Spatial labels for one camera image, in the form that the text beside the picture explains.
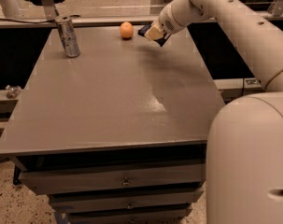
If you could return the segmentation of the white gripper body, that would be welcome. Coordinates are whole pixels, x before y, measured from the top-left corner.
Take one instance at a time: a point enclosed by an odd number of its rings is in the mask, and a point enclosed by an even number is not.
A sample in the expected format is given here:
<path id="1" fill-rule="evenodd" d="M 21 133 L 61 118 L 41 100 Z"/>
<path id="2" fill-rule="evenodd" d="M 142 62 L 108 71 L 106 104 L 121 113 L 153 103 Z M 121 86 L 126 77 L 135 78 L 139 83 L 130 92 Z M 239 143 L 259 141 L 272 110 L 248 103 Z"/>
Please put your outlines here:
<path id="1" fill-rule="evenodd" d="M 176 34 L 182 30 L 182 26 L 177 23 L 170 4 L 166 5 L 158 17 L 159 28 L 164 34 Z"/>

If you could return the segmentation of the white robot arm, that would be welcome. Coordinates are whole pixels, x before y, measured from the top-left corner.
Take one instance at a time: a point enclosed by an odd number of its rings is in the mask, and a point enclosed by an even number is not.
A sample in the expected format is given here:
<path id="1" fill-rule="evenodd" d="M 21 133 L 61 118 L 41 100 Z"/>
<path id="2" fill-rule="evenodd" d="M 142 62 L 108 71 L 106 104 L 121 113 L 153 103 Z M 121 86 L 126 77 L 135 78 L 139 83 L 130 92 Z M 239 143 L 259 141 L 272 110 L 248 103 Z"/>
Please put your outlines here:
<path id="1" fill-rule="evenodd" d="M 224 106 L 206 151 L 207 224 L 283 224 L 283 31 L 239 0 L 174 0 L 145 36 L 216 20 L 262 86 Z"/>

